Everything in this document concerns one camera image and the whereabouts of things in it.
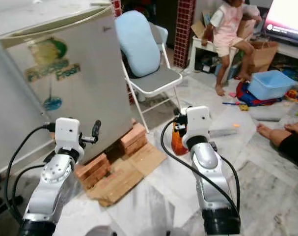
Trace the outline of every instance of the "black shorts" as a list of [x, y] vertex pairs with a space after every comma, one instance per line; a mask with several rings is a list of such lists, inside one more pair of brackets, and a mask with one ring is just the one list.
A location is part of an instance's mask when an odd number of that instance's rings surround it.
[[298, 134], [293, 133], [284, 139], [278, 150], [298, 166]]

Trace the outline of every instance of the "bare foot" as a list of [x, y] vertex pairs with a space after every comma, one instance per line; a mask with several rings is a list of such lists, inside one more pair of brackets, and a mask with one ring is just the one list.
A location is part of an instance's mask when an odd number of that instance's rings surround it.
[[240, 72], [239, 75], [238, 75], [238, 77], [241, 78], [241, 79], [249, 80], [249, 81], [251, 80], [250, 75], [248, 75], [245, 72]]
[[216, 92], [219, 96], [224, 96], [225, 95], [225, 91], [222, 88], [222, 85], [216, 85]]
[[265, 137], [267, 139], [270, 139], [271, 129], [269, 127], [266, 127], [263, 124], [258, 124], [258, 126], [257, 126], [257, 132], [259, 134], [261, 134], [263, 137]]

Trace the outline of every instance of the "television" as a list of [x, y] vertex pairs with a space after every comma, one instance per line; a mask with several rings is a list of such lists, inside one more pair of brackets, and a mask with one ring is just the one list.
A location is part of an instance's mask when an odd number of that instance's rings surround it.
[[269, 36], [298, 44], [298, 0], [273, 0], [263, 31]]

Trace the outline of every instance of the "bottle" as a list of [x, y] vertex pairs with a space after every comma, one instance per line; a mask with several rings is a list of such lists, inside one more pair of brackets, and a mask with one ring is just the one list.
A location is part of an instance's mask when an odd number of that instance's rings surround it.
[[172, 149], [177, 156], [186, 154], [189, 150], [183, 146], [182, 138], [179, 132], [175, 132], [175, 123], [173, 123], [173, 133], [172, 133]]

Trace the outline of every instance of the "white stool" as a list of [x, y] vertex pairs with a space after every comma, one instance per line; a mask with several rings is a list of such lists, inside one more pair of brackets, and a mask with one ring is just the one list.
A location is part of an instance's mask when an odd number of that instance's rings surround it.
[[[215, 50], [214, 45], [213, 45], [212, 42], [208, 41], [208, 44], [206, 46], [202, 46], [201, 45], [201, 39], [199, 39], [196, 36], [194, 36], [193, 37], [193, 43], [192, 43], [192, 50], [191, 50], [190, 62], [189, 62], [189, 66], [188, 66], [188, 70], [191, 71], [191, 72], [193, 72], [195, 70], [194, 69], [194, 64], [195, 64], [195, 60], [196, 60], [196, 49], [197, 48], [200, 48], [202, 50], [206, 50], [206, 51], [210, 51], [210, 52], [215, 52], [216, 53], [216, 50]], [[238, 49], [237, 48], [234, 48], [234, 47], [231, 48], [231, 51], [230, 51], [230, 54], [229, 54], [229, 66], [226, 69], [225, 74], [224, 74], [223, 79], [222, 79], [222, 83], [223, 84], [227, 80], [227, 76], [228, 76], [229, 70], [230, 70], [230, 68], [232, 66], [232, 62], [233, 62], [234, 56], [236, 55], [237, 52], [238, 52]]]

